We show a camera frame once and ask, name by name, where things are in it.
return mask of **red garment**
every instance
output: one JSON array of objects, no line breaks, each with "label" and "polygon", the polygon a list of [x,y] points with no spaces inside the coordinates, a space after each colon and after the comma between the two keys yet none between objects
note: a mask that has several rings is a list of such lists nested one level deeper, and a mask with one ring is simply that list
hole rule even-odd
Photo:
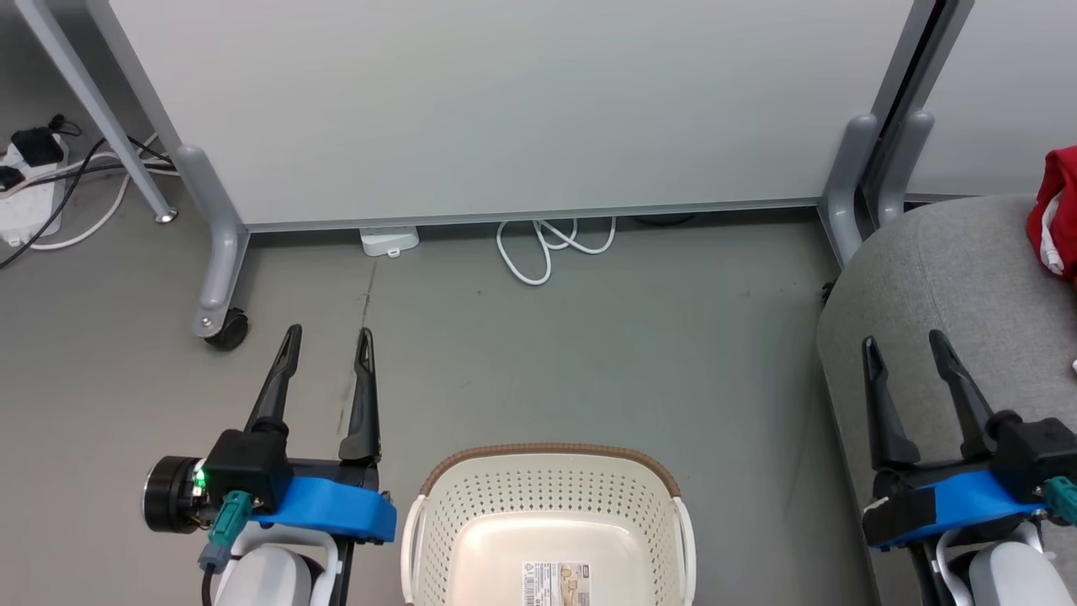
[{"label": "red garment", "polygon": [[1036,207],[1032,209],[1025,224],[1037,258],[1044,211],[1059,192],[1062,192],[1059,209],[1049,228],[1054,239],[1054,246],[1058,248],[1065,265],[1059,277],[1073,280],[1077,277],[1077,145],[1047,154],[1044,182],[1039,185],[1039,194],[1036,195]]}]

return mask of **basket bottom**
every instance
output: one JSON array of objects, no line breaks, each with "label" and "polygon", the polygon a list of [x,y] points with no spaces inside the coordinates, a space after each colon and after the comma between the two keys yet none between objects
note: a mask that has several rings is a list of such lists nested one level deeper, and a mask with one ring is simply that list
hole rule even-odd
[{"label": "basket bottom", "polygon": [[[568,511],[476,518],[456,537],[447,604],[653,606],[654,570],[646,537],[639,527],[626,526],[624,522],[619,518]],[[588,578],[581,586],[587,589],[586,594],[574,598],[562,595],[556,603],[547,595],[544,601],[540,580],[538,595],[533,598],[526,595],[524,577],[535,575],[526,567],[541,563],[586,565]],[[561,573],[569,575],[563,568]],[[529,583],[529,588],[534,589],[534,584]]]}]

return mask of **white board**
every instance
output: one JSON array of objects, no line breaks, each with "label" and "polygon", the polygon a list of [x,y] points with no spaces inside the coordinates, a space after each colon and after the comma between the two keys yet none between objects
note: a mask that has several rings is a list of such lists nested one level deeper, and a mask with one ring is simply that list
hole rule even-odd
[{"label": "white board", "polygon": [[1077,144],[1073,0],[978,0],[924,109],[919,194],[1035,193],[1047,152]]},{"label": "white board", "polygon": [[247,224],[822,193],[910,0],[111,0]]}]

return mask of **basket handle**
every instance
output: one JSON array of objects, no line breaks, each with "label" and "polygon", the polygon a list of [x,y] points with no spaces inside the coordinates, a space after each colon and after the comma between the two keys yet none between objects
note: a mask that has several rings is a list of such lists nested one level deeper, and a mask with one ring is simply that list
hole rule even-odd
[{"label": "basket handle", "polygon": [[404,522],[404,534],[401,536],[401,590],[404,592],[404,603],[415,604],[415,574],[411,572],[411,560],[415,558],[415,550],[418,544],[416,530],[419,516],[426,504],[426,496],[419,495],[411,504],[411,509],[407,512],[407,520]]},{"label": "basket handle", "polygon": [[691,606],[696,598],[696,535],[691,530],[691,518],[681,497],[673,497],[681,529],[681,595],[684,606]]}]

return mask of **green connector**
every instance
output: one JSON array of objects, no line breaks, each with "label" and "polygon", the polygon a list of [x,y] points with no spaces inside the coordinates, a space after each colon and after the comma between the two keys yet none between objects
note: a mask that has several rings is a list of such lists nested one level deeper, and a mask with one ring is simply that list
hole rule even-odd
[{"label": "green connector", "polygon": [[1064,476],[1051,478],[1044,490],[1047,509],[1069,524],[1077,524],[1077,487]]},{"label": "green connector", "polygon": [[221,511],[209,530],[209,545],[198,556],[199,568],[206,570],[212,566],[214,573],[224,572],[228,560],[232,559],[232,546],[235,545],[239,533],[243,532],[243,526],[250,522],[253,512],[254,503],[251,495],[242,491],[232,491],[224,497]]}]

